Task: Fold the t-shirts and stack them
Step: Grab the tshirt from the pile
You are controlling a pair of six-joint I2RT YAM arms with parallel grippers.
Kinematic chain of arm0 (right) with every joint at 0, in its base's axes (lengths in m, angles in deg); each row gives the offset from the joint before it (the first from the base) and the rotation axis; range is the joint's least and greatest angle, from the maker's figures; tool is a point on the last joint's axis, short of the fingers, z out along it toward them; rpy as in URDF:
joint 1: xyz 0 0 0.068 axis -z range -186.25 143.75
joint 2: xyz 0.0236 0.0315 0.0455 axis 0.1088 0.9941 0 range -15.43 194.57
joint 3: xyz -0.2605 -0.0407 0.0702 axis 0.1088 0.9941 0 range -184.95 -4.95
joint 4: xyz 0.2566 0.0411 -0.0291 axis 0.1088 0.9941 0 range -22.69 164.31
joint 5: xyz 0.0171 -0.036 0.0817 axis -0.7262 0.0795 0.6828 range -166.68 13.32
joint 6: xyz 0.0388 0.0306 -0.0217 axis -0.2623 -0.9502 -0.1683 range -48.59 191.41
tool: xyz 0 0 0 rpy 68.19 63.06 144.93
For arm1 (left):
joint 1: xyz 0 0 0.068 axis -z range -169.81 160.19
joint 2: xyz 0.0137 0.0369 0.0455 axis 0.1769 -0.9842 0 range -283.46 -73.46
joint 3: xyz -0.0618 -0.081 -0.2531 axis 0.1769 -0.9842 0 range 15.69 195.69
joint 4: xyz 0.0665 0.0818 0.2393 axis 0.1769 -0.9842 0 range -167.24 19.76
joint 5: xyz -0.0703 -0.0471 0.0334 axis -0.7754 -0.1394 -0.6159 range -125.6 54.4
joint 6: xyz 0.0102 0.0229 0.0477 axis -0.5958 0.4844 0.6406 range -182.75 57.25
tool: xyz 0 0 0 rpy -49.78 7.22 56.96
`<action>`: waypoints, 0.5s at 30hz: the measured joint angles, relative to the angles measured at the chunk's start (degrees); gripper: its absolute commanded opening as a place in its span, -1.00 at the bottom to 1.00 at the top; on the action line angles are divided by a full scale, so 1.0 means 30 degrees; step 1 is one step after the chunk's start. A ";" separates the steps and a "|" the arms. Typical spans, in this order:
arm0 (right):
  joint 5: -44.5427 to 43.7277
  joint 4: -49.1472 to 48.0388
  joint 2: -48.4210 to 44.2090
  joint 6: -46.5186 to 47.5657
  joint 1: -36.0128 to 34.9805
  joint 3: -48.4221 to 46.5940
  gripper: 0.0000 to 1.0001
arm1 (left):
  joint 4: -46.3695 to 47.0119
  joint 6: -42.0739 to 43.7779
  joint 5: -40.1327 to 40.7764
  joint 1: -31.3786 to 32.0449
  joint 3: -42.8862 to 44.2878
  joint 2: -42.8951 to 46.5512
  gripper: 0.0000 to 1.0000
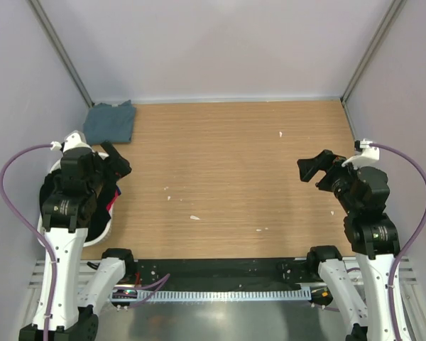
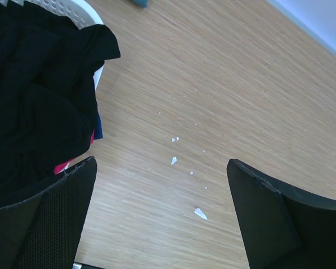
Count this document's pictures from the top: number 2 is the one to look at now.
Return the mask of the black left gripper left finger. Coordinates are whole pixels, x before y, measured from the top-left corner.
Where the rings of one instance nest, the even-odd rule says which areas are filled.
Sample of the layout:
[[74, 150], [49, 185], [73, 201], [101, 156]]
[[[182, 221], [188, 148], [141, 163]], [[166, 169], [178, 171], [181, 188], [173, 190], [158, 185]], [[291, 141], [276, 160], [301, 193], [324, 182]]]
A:
[[90, 156], [0, 197], [0, 268], [73, 268], [96, 175]]

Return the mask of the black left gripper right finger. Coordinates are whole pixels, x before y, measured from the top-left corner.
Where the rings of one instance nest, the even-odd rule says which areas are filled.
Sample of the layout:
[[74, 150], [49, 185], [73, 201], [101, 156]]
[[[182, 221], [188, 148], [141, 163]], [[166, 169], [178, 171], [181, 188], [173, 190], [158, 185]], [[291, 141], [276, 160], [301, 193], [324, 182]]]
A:
[[250, 268], [336, 268], [336, 200], [238, 159], [227, 178]]

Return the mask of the black t-shirt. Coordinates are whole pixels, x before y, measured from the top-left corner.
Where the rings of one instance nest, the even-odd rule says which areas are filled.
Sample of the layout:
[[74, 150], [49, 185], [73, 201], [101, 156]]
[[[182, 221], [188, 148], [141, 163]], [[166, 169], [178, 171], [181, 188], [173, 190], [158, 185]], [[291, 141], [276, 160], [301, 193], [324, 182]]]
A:
[[93, 76], [119, 57], [105, 25], [79, 29], [30, 2], [0, 3], [0, 201], [89, 149], [98, 119]]

